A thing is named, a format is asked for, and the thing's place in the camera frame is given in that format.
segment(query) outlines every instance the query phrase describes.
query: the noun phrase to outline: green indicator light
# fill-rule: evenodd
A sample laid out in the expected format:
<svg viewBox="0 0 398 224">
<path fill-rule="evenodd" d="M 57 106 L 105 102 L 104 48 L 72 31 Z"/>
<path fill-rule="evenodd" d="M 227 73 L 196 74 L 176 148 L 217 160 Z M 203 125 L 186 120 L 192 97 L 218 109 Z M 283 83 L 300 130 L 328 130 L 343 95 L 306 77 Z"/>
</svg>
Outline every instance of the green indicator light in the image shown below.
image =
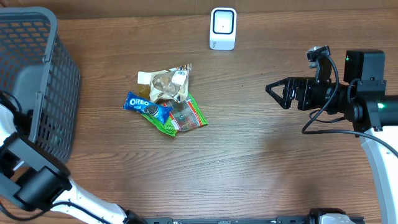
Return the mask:
<svg viewBox="0 0 398 224">
<path fill-rule="evenodd" d="M 384 104 L 382 104 L 382 103 L 378 103 L 377 106 L 378 106 L 380 109 L 383 109 L 383 108 L 386 107 L 386 106 L 385 106 Z"/>
</svg>

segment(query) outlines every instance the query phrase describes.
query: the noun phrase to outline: cable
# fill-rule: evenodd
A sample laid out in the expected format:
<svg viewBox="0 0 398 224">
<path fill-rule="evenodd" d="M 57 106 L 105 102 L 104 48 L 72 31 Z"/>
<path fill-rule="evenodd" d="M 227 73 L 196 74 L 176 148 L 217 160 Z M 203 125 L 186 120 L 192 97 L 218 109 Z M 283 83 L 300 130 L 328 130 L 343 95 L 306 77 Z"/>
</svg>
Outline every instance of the cable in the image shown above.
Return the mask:
<svg viewBox="0 0 398 224">
<path fill-rule="evenodd" d="M 361 81 L 361 79 L 359 79 L 359 78 L 354 78 L 354 79 L 349 83 L 349 85 L 348 85 L 348 89 L 347 89 L 347 103 L 348 103 L 349 105 L 351 104 L 351 101 L 355 99 L 355 97 L 354 97 L 354 98 L 351 98 L 351 89 L 352 89 L 354 83 L 355 83 L 355 82 L 359 82 L 359 81 Z"/>
<path fill-rule="evenodd" d="M 312 119 L 312 115 L 315 114 L 318 111 L 319 110 L 312 111 L 308 116 Z M 339 121 L 344 121 L 345 119 L 346 119 L 345 117 L 340 117 L 340 118 L 336 118 L 336 119 L 329 120 L 329 121 L 322 121 L 322 120 L 319 120 L 319 119 L 316 119 L 315 121 L 318 121 L 318 122 L 321 122 L 321 123 L 325 123 L 325 124 L 332 124 L 332 123 L 336 123 L 336 122 L 339 122 Z"/>
<path fill-rule="evenodd" d="M 336 78 L 336 87 L 335 90 L 333 91 L 331 97 L 329 98 L 329 100 L 326 102 L 326 104 L 323 106 L 322 109 L 318 110 L 316 115 L 314 117 L 311 118 L 311 120 L 303 127 L 303 129 L 301 130 L 301 132 L 303 134 L 354 134 L 354 135 L 358 135 L 358 136 L 362 136 L 365 138 L 369 138 L 372 139 L 373 141 L 376 141 L 380 144 L 382 144 L 384 147 L 388 148 L 388 150 L 390 150 L 395 156 L 398 157 L 398 152 L 391 147 L 390 145 L 388 145 L 385 141 L 372 136 L 370 134 L 365 134 L 365 133 L 360 133 L 357 131 L 349 131 L 349 130 L 318 130 L 318 131 L 306 131 L 306 129 L 314 122 L 317 120 L 317 118 L 321 115 L 321 113 L 326 109 L 326 107 L 330 104 L 330 102 L 332 101 L 332 99 L 336 96 L 337 90 L 338 90 L 338 86 L 339 86 L 339 79 L 338 79 L 338 71 L 336 68 L 336 64 L 334 63 L 334 61 L 331 59 L 331 57 L 329 57 L 328 55 L 325 55 L 325 57 L 330 61 L 331 66 L 333 67 L 333 71 L 335 72 L 335 78 Z"/>
<path fill-rule="evenodd" d="M 42 215 L 44 215 L 46 212 L 48 212 L 49 210 L 51 210 L 52 208 L 59 206 L 59 205 L 67 205 L 69 207 L 74 207 L 79 209 L 80 211 L 86 213 L 87 215 L 89 215 L 90 217 L 94 218 L 95 220 L 98 220 L 100 223 L 104 223 L 104 224 L 111 224 L 110 222 L 107 222 L 106 220 L 103 220 L 102 218 L 97 217 L 96 215 L 92 214 L 91 212 L 89 212 L 88 210 L 86 210 L 85 208 L 71 203 L 71 202 L 58 202 L 55 203 L 53 205 L 51 205 L 51 207 L 48 210 L 43 210 L 41 212 L 39 212 L 36 215 L 33 215 L 31 217 L 27 217 L 27 218 L 21 218 L 21 217 L 16 217 L 15 215 L 11 214 L 10 212 L 8 212 L 8 210 L 5 208 L 5 206 L 0 202 L 0 211 L 2 211 L 8 218 L 12 219 L 12 220 L 16 220 L 16 221 L 20 221 L 20 222 L 26 222 L 26 221 L 31 221 L 35 218 L 39 218 Z"/>
<path fill-rule="evenodd" d="M 8 96 L 10 96 L 12 99 L 14 99 L 16 104 L 17 104 L 17 106 L 18 106 L 18 112 L 22 113 L 22 106 L 21 106 L 21 104 L 19 103 L 19 101 L 17 100 L 17 98 L 14 95 L 12 95 L 11 93 L 9 93 L 7 91 L 4 91 L 4 90 L 0 90 L 0 93 L 1 94 L 5 93 Z"/>
</svg>

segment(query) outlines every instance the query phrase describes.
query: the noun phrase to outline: table surface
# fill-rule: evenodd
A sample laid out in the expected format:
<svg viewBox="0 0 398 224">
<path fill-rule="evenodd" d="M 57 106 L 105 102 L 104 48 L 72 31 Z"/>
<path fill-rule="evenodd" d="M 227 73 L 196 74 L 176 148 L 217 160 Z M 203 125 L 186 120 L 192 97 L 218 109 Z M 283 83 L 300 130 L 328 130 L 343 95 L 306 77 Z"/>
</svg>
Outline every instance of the table surface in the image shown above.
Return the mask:
<svg viewBox="0 0 398 224">
<path fill-rule="evenodd" d="M 308 111 L 296 102 L 283 110 L 264 88 L 314 76 L 305 52 L 327 44 L 341 81 L 346 49 L 384 50 L 387 94 L 398 94 L 397 19 L 397 9 L 238 14 L 230 52 L 209 49 L 209 16 L 59 21 L 81 72 L 67 166 L 86 190 L 142 217 L 269 218 L 338 207 L 379 223 L 359 140 L 302 135 Z M 189 91 L 208 126 L 172 138 L 122 109 L 137 90 L 138 71 L 185 63 L 193 65 Z M 344 121 L 315 128 L 352 127 Z M 0 223 L 13 222 L 1 215 Z M 48 213 L 31 223 L 79 222 Z"/>
</svg>

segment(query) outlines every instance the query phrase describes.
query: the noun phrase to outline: barcode label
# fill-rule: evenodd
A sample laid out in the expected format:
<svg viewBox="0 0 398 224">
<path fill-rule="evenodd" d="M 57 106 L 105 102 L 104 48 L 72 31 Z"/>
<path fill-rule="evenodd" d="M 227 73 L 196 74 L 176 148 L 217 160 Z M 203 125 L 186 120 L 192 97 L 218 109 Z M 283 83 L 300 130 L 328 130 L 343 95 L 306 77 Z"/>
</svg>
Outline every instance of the barcode label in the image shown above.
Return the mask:
<svg viewBox="0 0 398 224">
<path fill-rule="evenodd" d="M 187 79 L 188 71 L 176 71 L 172 78 L 172 83 L 178 85 L 184 85 L 185 79 Z"/>
</svg>

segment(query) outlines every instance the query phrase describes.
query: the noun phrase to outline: wall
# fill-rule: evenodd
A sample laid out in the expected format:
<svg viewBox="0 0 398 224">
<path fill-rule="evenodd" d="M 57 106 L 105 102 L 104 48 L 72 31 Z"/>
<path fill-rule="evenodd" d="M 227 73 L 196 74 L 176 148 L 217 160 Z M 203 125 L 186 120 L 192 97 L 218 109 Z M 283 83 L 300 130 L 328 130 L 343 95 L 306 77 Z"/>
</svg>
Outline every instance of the wall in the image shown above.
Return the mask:
<svg viewBox="0 0 398 224">
<path fill-rule="evenodd" d="M 214 7 L 238 12 L 314 11 L 398 7 L 397 0 L 0 0 L 7 7 L 43 6 L 61 19 L 209 14 Z"/>
</svg>

